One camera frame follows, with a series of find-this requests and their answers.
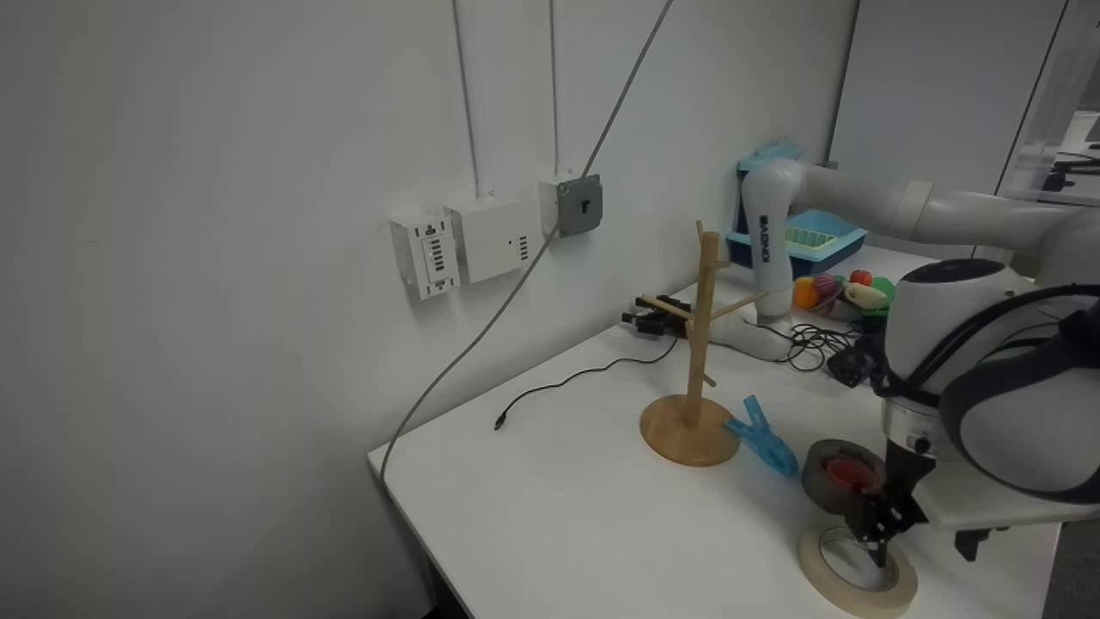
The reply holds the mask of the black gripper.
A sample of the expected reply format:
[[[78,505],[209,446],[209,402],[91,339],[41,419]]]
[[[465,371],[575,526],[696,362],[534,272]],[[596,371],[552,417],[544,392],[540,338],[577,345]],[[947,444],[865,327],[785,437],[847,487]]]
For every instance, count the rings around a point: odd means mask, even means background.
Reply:
[[[878,567],[886,562],[886,549],[896,534],[908,534],[916,522],[924,522],[924,513],[916,501],[916,484],[927,472],[933,460],[924,452],[889,446],[884,484],[878,491],[863,491],[855,505],[847,513],[847,526]]]

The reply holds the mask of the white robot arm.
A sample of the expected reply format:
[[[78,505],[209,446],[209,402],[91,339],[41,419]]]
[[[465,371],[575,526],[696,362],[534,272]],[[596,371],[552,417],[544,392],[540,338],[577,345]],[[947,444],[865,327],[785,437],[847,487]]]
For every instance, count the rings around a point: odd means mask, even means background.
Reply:
[[[1097,510],[1097,299],[1097,283],[1036,285],[988,256],[896,283],[878,386],[886,480],[847,513],[878,562],[923,522],[973,560],[989,528]]]

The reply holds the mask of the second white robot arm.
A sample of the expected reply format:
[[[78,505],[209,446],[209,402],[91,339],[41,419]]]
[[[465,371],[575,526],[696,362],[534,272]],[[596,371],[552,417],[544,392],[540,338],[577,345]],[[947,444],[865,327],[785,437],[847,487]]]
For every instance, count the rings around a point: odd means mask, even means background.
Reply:
[[[1100,208],[1007,198],[994,191],[884,186],[793,157],[750,160],[740,177],[747,206],[755,315],[790,314],[787,215],[793,206],[830,208],[873,235],[916,245],[984,245],[1045,285],[1100,283]]]

